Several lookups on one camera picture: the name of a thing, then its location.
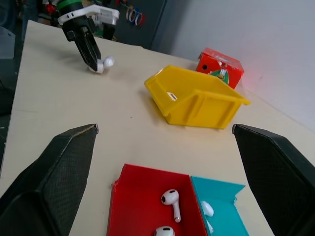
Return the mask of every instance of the red plastic box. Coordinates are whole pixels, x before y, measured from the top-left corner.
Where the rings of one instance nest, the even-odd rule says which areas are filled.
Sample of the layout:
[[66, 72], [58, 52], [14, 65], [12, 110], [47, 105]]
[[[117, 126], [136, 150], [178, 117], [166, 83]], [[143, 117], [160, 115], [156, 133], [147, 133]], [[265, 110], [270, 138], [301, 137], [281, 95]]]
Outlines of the red plastic box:
[[[179, 192], [181, 222], [161, 196], [169, 189]], [[206, 236], [189, 175], [125, 164], [113, 185], [108, 236], [153, 236], [155, 229], [170, 226], [176, 236]]]

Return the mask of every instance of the teal tray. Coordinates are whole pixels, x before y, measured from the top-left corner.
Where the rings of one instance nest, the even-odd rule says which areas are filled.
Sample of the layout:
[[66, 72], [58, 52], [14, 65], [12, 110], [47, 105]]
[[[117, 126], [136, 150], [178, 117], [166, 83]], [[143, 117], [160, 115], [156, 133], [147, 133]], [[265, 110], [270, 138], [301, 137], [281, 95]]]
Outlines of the teal tray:
[[[191, 177], [191, 181], [209, 236], [249, 236], [235, 206], [235, 195], [245, 185], [200, 177]], [[205, 216], [201, 208], [201, 201], [206, 201], [212, 206], [213, 217]], [[214, 229], [212, 234], [206, 220]]]

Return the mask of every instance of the table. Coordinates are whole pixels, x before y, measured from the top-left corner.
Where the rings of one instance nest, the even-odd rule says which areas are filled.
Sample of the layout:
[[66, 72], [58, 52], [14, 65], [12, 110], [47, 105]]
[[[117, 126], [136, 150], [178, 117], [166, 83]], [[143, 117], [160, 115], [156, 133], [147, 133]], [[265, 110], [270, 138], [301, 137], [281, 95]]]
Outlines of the table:
[[[233, 123], [284, 135], [315, 163], [315, 134], [241, 87], [252, 104], [225, 130], [168, 125], [143, 83], [169, 64], [194, 69], [196, 62], [96, 41], [103, 56], [116, 58], [107, 74], [90, 72], [61, 29], [29, 21], [0, 178], [2, 195], [55, 135], [98, 123], [88, 184], [70, 235], [106, 235], [111, 184], [124, 163], [247, 184]], [[248, 186], [236, 207], [250, 235], [272, 235]]]

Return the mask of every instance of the yellow plastic bin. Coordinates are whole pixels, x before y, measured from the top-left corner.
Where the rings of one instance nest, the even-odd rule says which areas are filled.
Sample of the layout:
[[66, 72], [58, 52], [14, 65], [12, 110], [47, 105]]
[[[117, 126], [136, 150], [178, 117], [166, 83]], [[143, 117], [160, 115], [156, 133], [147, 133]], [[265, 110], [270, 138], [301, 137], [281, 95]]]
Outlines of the yellow plastic bin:
[[224, 129], [251, 103], [216, 76], [172, 65], [144, 84], [169, 124]]

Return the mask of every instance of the red cardboard box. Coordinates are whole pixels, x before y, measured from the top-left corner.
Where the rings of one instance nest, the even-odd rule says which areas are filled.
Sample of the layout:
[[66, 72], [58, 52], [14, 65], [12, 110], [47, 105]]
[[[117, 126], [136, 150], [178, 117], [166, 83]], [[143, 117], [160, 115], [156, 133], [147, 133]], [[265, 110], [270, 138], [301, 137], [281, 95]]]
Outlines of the red cardboard box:
[[200, 54], [196, 71], [217, 76], [233, 89], [244, 74], [238, 60], [210, 48], [205, 48]]

